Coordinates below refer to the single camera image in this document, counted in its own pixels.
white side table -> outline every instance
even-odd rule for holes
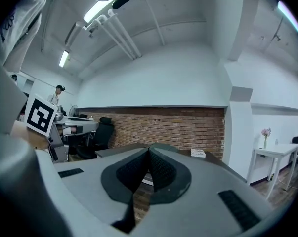
[[[298,151],[298,144],[278,144],[278,145],[273,145],[273,146],[267,146],[266,149],[263,149],[263,148],[253,149],[252,161],[251,161],[251,164],[250,164],[250,169],[249,169],[249,173],[248,173],[248,177],[247,177],[247,184],[250,185],[250,181],[251,181],[251,178],[252,178],[252,174],[253,174],[257,154],[273,158],[272,164],[270,166],[269,173],[268,173],[268,178],[267,178],[268,181],[271,179],[273,165],[274,165],[274,162],[275,162],[275,158],[277,158],[278,160],[277,160],[276,170],[275,170],[275,173],[274,173],[274,178],[273,178],[272,183],[269,185],[268,191],[267,191],[266,199],[268,199],[269,196],[272,193],[272,190],[274,188],[274,185],[275,185],[277,177],[278,177],[278,173],[279,173],[279,170],[280,170],[281,159],[283,157],[291,154],[292,152],[295,152],[292,167],[291,167],[291,171],[290,171],[290,174],[289,174],[289,179],[288,179],[287,185],[285,187],[285,190],[287,190],[287,188],[289,186],[289,183],[291,181],[293,172],[294,172],[296,158],[297,158],[297,151]]]

ceiling light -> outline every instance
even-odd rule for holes
[[[277,7],[288,18],[288,20],[291,22],[293,27],[298,32],[298,22],[295,19],[295,17],[292,15],[292,13],[289,11],[289,9],[286,7],[286,5],[284,5],[283,2],[279,1]]]
[[[98,1],[84,16],[86,22],[90,22],[103,8],[109,5],[113,0],[109,1]]]
[[[62,54],[61,60],[60,60],[60,64],[59,64],[59,66],[61,68],[63,68],[64,63],[65,63],[66,59],[68,58],[68,56],[69,56],[69,52],[64,51],[63,54]]]

white sleeve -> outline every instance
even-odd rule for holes
[[[34,23],[34,25],[29,30],[28,34],[26,34],[19,42],[18,44],[13,48],[13,50],[8,55],[4,68],[6,68],[7,71],[11,72],[19,72],[21,69],[21,66],[24,62],[26,53],[29,49],[29,46],[34,39],[36,33],[39,30],[41,24],[41,14],[37,21]]]
[[[53,95],[49,95],[48,98],[47,98],[47,100],[50,101],[50,102],[52,101],[52,99],[53,99]]]

black vent grille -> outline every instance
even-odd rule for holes
[[[253,227],[260,219],[247,207],[245,203],[231,190],[218,193],[228,207],[243,231]]]
[[[152,175],[155,192],[170,185],[176,178],[176,168],[152,152],[150,152],[149,170]]]
[[[67,177],[67,176],[73,176],[76,174],[80,174],[82,172],[83,171],[80,168],[74,168],[74,169],[58,172],[58,174],[60,175],[61,178],[63,178],[63,177]]]
[[[149,168],[149,154],[146,152],[139,157],[131,160],[116,172],[116,177],[121,181],[132,193],[138,189],[143,177]]]

red brick wall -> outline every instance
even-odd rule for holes
[[[113,118],[115,132],[109,147],[155,142],[190,150],[201,148],[222,159],[223,108],[83,108],[81,114]]]

